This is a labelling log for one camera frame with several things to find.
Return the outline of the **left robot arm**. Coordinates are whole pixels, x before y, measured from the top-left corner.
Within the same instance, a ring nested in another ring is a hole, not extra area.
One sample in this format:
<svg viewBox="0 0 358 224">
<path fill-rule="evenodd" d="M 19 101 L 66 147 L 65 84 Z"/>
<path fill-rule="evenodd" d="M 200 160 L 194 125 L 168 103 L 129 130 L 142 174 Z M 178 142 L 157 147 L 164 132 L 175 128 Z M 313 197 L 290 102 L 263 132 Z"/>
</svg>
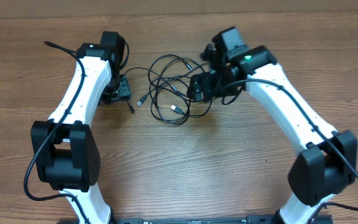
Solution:
<svg viewBox="0 0 358 224">
<path fill-rule="evenodd" d="M 131 91 L 120 71 L 129 58 L 129 45 L 117 32 L 104 31 L 98 44 L 84 43 L 77 50 L 63 49 L 76 61 L 70 85 L 46 121 L 35 121 L 30 130 L 34 156 L 24 177 L 25 194 L 29 176 L 37 170 L 41 182 L 65 197 L 77 215 L 77 223 L 115 223 L 112 208 L 97 184 L 101 157 L 91 132 L 97 106 L 103 102 L 128 102 Z"/>
</svg>

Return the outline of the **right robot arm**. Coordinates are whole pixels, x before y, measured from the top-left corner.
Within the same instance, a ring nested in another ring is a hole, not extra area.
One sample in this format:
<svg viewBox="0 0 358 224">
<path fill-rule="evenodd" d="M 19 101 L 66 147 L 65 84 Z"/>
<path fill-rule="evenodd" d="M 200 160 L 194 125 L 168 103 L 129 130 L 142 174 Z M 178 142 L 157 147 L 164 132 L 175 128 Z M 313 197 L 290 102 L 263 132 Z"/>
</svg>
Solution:
<svg viewBox="0 0 358 224">
<path fill-rule="evenodd" d="M 215 35 L 200 55 L 209 71 L 190 79 L 187 96 L 207 102 L 245 90 L 282 129 L 296 155 L 288 173 L 292 195 L 275 223 L 314 223 L 322 206 L 355 181 L 357 139 L 325 122 L 292 86 L 263 45 L 250 49 L 235 27 Z"/>
</svg>

